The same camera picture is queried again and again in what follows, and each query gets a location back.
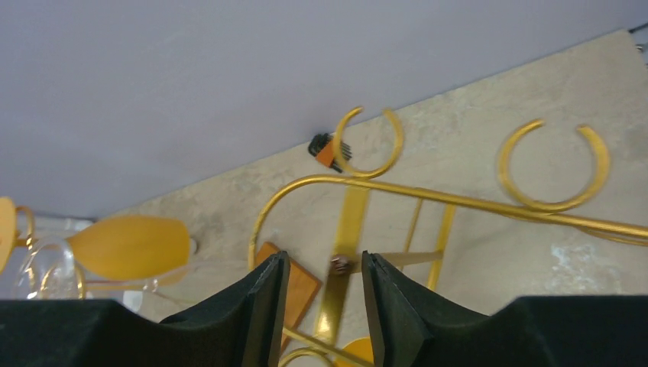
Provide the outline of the yellow plastic goblet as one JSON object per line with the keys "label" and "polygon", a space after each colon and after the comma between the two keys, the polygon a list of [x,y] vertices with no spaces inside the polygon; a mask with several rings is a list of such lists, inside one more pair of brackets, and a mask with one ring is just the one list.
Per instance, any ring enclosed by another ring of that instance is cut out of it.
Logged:
{"label": "yellow plastic goblet", "polygon": [[30,208],[1,198],[1,269],[16,248],[34,251],[36,244],[58,240],[73,260],[99,277],[130,281],[163,274],[188,263],[193,254],[185,223],[159,216],[114,216],[100,220],[68,237],[35,237]]}
{"label": "yellow plastic goblet", "polygon": [[[368,362],[371,366],[374,365],[374,356],[373,356],[373,348],[371,344],[371,338],[369,336],[365,336],[362,338],[355,339],[348,343],[346,346],[342,348],[345,352],[348,352],[359,359],[362,359],[366,362]],[[355,365],[353,363],[347,362],[343,359],[338,359],[336,358],[334,361],[334,365],[336,367],[354,367]]]}

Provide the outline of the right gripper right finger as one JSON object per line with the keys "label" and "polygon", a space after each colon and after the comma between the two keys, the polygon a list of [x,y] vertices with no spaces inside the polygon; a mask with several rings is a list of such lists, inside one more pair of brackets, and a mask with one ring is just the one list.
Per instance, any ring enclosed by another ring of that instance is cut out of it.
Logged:
{"label": "right gripper right finger", "polygon": [[361,257],[377,366],[645,366],[644,295],[518,297],[487,316]]}

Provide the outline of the ribbed clear wine glass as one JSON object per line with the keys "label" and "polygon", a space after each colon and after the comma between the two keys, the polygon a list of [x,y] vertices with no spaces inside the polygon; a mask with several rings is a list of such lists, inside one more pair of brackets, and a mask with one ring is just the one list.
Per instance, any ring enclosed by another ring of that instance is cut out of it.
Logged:
{"label": "ribbed clear wine glass", "polygon": [[137,312],[145,294],[153,294],[174,304],[188,300],[165,294],[162,288],[182,281],[197,270],[188,264],[155,275],[130,281],[111,281],[88,276],[75,261],[70,244],[53,236],[38,240],[24,251],[6,297],[12,300],[90,300],[113,299]]}

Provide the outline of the gold wall hook rack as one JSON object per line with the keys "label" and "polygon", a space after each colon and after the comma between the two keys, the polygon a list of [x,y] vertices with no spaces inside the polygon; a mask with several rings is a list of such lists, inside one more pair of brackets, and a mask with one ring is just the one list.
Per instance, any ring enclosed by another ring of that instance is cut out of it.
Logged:
{"label": "gold wall hook rack", "polygon": [[248,261],[272,242],[322,282],[284,327],[282,366],[368,362],[362,277],[331,261],[385,253],[410,279],[482,314],[527,295],[647,293],[647,159],[623,134],[576,116],[470,112],[456,124],[405,110],[335,131],[344,174],[288,180],[256,216]]}

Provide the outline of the yellow plastic goblet back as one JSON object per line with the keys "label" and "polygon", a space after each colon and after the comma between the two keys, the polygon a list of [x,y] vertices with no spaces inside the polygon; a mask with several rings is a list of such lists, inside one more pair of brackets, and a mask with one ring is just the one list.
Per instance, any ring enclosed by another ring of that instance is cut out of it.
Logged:
{"label": "yellow plastic goblet back", "polygon": [[[374,365],[374,356],[373,356],[373,348],[371,344],[371,338],[369,336],[365,336],[362,338],[355,339],[348,343],[346,346],[342,348],[345,352],[348,352],[359,359],[362,359],[366,362],[368,362],[371,366]],[[353,363],[347,362],[343,359],[338,359],[336,358],[334,361],[334,365],[336,367],[354,367],[355,365]]]}

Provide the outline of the yellow plastic goblet front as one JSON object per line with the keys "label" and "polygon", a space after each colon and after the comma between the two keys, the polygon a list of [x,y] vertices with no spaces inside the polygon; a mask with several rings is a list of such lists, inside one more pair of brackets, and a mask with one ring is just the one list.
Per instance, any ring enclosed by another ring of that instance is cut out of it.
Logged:
{"label": "yellow plastic goblet front", "polygon": [[163,274],[188,263],[193,254],[185,223],[159,216],[114,216],[100,220],[68,237],[35,237],[30,208],[1,198],[1,269],[16,248],[34,251],[36,244],[58,240],[73,260],[99,277],[130,281]]}

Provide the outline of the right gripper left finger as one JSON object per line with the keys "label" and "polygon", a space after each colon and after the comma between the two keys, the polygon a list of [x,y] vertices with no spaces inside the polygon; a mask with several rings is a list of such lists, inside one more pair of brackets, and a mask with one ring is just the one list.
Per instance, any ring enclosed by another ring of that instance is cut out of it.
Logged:
{"label": "right gripper left finger", "polygon": [[114,300],[4,300],[3,366],[272,366],[290,260],[278,252],[240,281],[160,322]]}

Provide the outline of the gold wire wine glass rack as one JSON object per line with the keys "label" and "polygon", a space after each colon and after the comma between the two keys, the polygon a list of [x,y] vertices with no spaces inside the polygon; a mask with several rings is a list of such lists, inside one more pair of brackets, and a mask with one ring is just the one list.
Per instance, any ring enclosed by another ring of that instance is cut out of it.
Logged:
{"label": "gold wire wine glass rack", "polygon": [[284,327],[299,326],[321,287],[322,282],[319,279],[299,263],[290,259]]}

